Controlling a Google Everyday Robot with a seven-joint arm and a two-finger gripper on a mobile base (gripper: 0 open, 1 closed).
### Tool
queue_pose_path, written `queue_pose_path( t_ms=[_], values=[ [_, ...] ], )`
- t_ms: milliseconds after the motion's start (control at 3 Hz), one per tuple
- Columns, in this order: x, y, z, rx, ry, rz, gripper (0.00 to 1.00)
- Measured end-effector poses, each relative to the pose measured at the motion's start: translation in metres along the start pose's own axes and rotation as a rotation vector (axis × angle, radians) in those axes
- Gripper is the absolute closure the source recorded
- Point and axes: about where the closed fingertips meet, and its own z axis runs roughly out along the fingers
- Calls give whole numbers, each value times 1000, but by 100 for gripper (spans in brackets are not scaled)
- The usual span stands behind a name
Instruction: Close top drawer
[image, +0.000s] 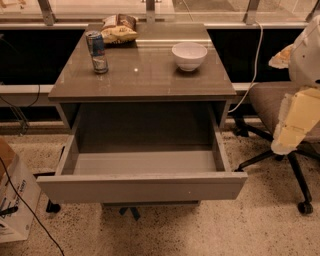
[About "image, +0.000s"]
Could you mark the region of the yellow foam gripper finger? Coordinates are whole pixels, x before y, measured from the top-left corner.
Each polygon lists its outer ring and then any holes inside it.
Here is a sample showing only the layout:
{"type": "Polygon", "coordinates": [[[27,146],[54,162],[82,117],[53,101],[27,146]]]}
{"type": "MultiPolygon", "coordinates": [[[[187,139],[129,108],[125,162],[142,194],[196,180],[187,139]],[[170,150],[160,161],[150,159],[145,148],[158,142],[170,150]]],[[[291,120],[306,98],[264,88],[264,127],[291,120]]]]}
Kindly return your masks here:
{"type": "Polygon", "coordinates": [[[290,54],[293,45],[290,44],[274,55],[268,62],[268,65],[277,69],[285,69],[289,65],[290,54]]]}
{"type": "Polygon", "coordinates": [[[320,121],[320,90],[304,87],[295,94],[286,93],[278,120],[271,149],[278,155],[287,155],[320,121]]]}

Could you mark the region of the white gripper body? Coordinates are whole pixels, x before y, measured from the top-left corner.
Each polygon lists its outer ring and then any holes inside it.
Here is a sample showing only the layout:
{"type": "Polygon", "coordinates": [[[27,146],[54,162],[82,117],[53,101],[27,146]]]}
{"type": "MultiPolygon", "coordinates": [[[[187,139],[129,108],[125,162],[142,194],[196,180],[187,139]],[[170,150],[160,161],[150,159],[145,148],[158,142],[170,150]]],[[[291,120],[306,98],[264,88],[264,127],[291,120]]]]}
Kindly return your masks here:
{"type": "Polygon", "coordinates": [[[301,86],[320,86],[320,15],[295,39],[289,60],[289,77],[301,86]]]}

